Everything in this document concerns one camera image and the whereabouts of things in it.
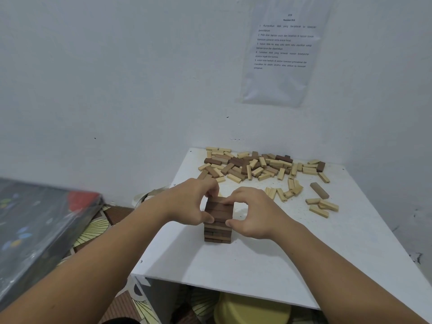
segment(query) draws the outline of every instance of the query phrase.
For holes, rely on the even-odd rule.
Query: white tabletop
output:
[[[181,164],[173,185],[200,174],[206,158],[204,149],[191,148]],[[326,164],[331,183],[318,176],[297,174],[304,186],[298,197],[275,202],[295,220],[357,266],[388,292],[432,322],[432,287],[384,223],[375,208],[348,174],[337,164]],[[325,219],[308,210],[307,198],[318,198],[310,188],[318,182],[339,205]],[[281,187],[288,190],[287,178],[257,179],[237,184],[229,179],[220,184],[220,193],[229,196],[239,186]],[[204,197],[201,209],[205,208]],[[234,218],[243,219],[247,205],[234,205]],[[231,244],[204,242],[203,224],[185,226],[168,223],[155,236],[132,273],[145,277],[200,286],[292,305],[319,308],[293,263],[272,241],[246,238],[232,232]]]

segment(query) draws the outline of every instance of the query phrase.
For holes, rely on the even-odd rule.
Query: instruction sheet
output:
[[[243,103],[300,106],[332,4],[256,0],[243,69]]]

